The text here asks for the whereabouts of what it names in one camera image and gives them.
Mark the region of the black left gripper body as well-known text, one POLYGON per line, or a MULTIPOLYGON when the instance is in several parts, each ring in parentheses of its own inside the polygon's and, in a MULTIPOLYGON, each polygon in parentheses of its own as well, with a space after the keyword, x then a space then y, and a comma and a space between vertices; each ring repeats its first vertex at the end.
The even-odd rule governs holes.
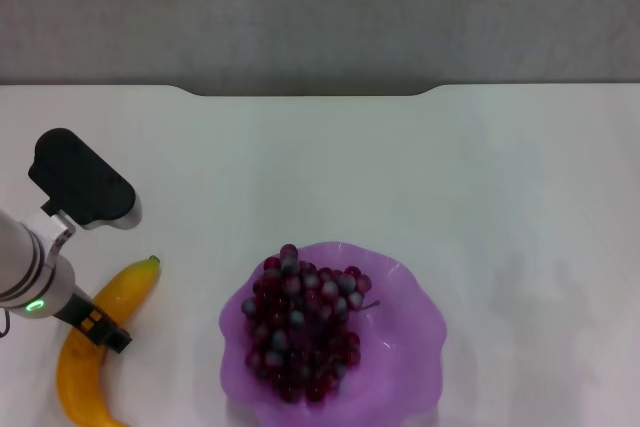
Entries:
POLYGON ((106 345, 113 331, 110 317, 84 294, 73 293, 54 317, 76 329, 94 345, 106 345))

